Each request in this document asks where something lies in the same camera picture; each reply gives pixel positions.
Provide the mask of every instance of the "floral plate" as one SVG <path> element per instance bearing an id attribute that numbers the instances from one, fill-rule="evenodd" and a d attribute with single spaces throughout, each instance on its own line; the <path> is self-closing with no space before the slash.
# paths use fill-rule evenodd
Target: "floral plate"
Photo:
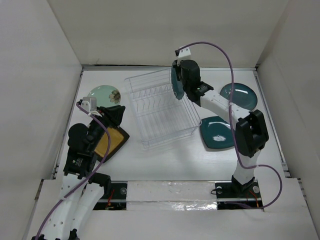
<path id="1" fill-rule="evenodd" d="M 112 107 L 118 105 L 121 95 L 118 89 L 110 85 L 101 85 L 92 89 L 88 97 L 96 98 L 97 107 Z"/>

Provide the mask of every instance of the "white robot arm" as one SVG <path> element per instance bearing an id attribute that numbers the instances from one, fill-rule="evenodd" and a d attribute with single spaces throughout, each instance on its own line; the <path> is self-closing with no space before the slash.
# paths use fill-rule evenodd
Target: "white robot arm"
<path id="1" fill-rule="evenodd" d="M 254 182 L 254 168 L 265 143 L 269 139 L 264 115 L 261 111 L 248 111 L 222 97 L 214 88 L 201 81 L 200 68 L 191 60 L 188 47 L 176 52 L 177 60 L 173 62 L 171 74 L 173 90 L 177 98 L 183 91 L 187 97 L 202 108 L 217 114 L 226 122 L 232 121 L 235 140 L 239 151 L 240 161 L 231 178 L 236 192 L 243 192 Z M 229 106 L 232 106 L 231 117 Z"/>
<path id="2" fill-rule="evenodd" d="M 60 200 L 32 240 L 79 240 L 98 200 L 111 194 L 110 176 L 95 172 L 98 167 L 94 170 L 97 161 L 94 151 L 108 127 L 119 127 L 126 107 L 118 105 L 97 109 L 96 101 L 94 97 L 84 97 L 77 103 L 83 112 L 95 115 L 92 118 L 98 122 L 92 120 L 89 126 L 77 123 L 69 129 L 69 150 L 63 169 Z M 106 159 L 109 146 L 103 159 Z"/>

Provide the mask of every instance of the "screw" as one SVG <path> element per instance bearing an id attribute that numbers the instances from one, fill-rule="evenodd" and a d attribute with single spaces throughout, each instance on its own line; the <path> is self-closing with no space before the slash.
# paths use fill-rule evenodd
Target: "screw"
<path id="1" fill-rule="evenodd" d="M 258 186 L 253 186 L 252 190 L 254 191 L 255 194 L 260 193 L 260 188 Z"/>
<path id="2" fill-rule="evenodd" d="M 122 188 L 120 189 L 120 194 L 122 194 L 122 195 L 127 194 L 127 189 L 126 189 L 125 187 L 122 187 Z"/>
<path id="3" fill-rule="evenodd" d="M 217 186 L 217 187 L 215 188 L 215 192 L 216 192 L 217 194 L 222 194 L 222 187 L 221 187 L 221 186 Z"/>

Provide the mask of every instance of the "wire dish rack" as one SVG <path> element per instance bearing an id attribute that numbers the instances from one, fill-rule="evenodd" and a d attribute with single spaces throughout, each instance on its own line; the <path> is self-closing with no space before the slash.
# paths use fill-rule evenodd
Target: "wire dish rack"
<path id="1" fill-rule="evenodd" d="M 124 81 L 145 148 L 191 135 L 201 125 L 187 96 L 176 99 L 171 68 Z"/>

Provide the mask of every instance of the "white wall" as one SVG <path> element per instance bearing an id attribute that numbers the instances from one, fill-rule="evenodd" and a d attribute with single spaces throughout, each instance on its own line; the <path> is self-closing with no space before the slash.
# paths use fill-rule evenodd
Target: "white wall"
<path id="1" fill-rule="evenodd" d="M 0 0 L 0 239 L 22 239 L 81 69 L 45 0 Z"/>
<path id="2" fill-rule="evenodd" d="M 82 64 L 168 66 L 174 50 L 210 41 L 235 67 L 254 67 L 288 0 L 48 0 Z M 202 67 L 227 67 L 209 46 Z"/>
<path id="3" fill-rule="evenodd" d="M 320 233 L 320 1 L 292 0 L 258 74 L 291 174 Z"/>

